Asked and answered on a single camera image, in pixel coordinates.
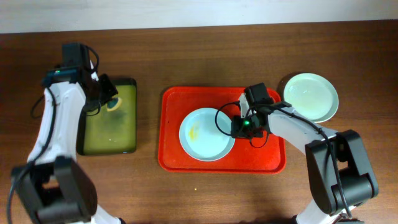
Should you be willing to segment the yellow green sponge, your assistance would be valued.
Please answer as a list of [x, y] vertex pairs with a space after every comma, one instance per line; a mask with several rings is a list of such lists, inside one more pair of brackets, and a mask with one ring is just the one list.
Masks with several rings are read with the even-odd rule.
[[107, 102], [106, 110], [109, 112], [115, 111], [121, 106], [122, 102], [123, 102], [123, 100], [120, 97], [112, 98], [111, 100], [109, 100]]

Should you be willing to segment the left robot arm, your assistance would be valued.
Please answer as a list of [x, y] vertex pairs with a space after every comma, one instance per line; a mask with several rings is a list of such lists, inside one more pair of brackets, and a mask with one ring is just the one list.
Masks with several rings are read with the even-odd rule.
[[98, 205], [96, 188], [76, 161], [79, 122], [122, 100], [106, 74], [98, 75], [96, 52], [82, 43], [62, 46], [63, 62], [49, 70], [42, 86], [44, 113], [27, 164], [11, 171], [7, 222], [12, 222], [12, 198], [17, 194], [33, 223], [123, 223]]

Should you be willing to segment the mint green plate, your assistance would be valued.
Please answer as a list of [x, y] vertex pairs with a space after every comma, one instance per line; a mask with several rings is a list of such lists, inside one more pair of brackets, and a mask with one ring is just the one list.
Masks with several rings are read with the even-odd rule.
[[299, 73], [290, 78], [284, 86], [283, 97], [301, 115], [315, 123], [328, 121], [339, 107], [335, 87], [314, 73]]

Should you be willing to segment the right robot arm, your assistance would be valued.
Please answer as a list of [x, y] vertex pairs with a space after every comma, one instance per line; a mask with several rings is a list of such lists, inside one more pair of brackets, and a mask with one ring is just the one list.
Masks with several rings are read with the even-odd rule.
[[252, 140], [264, 134], [280, 137], [306, 157], [312, 201], [293, 223], [338, 223], [375, 198], [379, 186], [361, 136], [352, 129], [335, 131], [301, 115], [291, 104], [275, 102], [265, 84], [244, 89], [234, 102], [230, 135]]

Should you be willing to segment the light blue plate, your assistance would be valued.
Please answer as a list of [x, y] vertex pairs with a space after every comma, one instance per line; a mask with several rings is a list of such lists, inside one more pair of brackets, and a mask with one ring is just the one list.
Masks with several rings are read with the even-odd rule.
[[183, 150], [192, 158], [217, 161], [232, 150], [231, 119], [214, 108], [192, 111], [182, 121], [178, 136]]

